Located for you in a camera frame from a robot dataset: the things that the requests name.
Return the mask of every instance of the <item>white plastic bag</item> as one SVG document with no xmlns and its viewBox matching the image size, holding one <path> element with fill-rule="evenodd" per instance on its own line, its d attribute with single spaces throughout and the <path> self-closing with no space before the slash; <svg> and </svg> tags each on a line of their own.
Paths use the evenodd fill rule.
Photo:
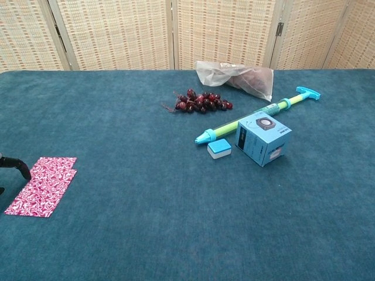
<svg viewBox="0 0 375 281">
<path fill-rule="evenodd" d="M 272 100 L 274 71 L 270 68 L 210 61 L 196 61 L 195 68 L 203 85 L 215 87 L 227 83 L 255 97 Z"/>
</svg>

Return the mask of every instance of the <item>table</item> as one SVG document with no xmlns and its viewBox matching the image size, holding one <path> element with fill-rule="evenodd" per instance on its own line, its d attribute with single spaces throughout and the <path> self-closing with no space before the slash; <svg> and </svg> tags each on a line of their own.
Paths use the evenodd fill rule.
<svg viewBox="0 0 375 281">
<path fill-rule="evenodd" d="M 374 280 L 375 70 L 275 70 L 286 154 L 259 167 L 227 136 L 194 139 L 268 105 L 192 70 L 0 75 L 1 152 L 32 167 L 77 157 L 50 218 L 5 215 L 26 182 L 0 169 L 2 280 Z M 231 111 L 170 113 L 173 91 L 214 91 Z"/>
</svg>

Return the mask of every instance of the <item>woven panel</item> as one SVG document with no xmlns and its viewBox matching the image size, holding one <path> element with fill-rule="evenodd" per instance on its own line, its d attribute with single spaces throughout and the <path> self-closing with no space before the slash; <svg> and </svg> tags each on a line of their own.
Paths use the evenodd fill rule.
<svg viewBox="0 0 375 281">
<path fill-rule="evenodd" d="M 0 0 L 0 72 L 62 70 L 37 1 Z"/>
<path fill-rule="evenodd" d="M 169 68 L 165 1 L 57 3 L 80 70 Z"/>
<path fill-rule="evenodd" d="M 177 3 L 180 69 L 194 68 L 196 60 L 262 65 L 275 0 Z"/>
<path fill-rule="evenodd" d="M 353 4 L 327 68 L 375 68 L 375 0 Z"/>
<path fill-rule="evenodd" d="M 322 68 L 346 3 L 294 0 L 276 68 Z"/>
</svg>

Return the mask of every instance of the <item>blue nozzle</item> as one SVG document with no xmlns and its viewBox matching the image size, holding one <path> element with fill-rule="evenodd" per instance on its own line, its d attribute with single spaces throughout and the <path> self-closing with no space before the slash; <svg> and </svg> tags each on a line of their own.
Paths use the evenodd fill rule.
<svg viewBox="0 0 375 281">
<path fill-rule="evenodd" d="M 305 87 L 298 86 L 295 91 L 299 92 L 300 94 L 302 94 L 303 99 L 313 98 L 313 99 L 315 99 L 317 101 L 321 97 L 320 93 L 318 93 L 318 92 L 316 92 L 316 91 L 314 91 L 312 89 L 305 88 Z"/>
<path fill-rule="evenodd" d="M 202 143 L 214 142 L 216 141 L 215 131 L 212 129 L 207 129 L 199 137 L 195 139 L 195 143 L 200 145 Z"/>
</svg>

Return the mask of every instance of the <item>pink wrapping paper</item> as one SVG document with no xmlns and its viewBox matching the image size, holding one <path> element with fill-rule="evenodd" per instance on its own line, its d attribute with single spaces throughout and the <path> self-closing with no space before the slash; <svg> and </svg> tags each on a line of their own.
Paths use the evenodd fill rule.
<svg viewBox="0 0 375 281">
<path fill-rule="evenodd" d="M 76 157 L 41 157 L 30 170 L 32 179 L 5 210 L 8 215 L 50 217 L 77 173 Z"/>
</svg>

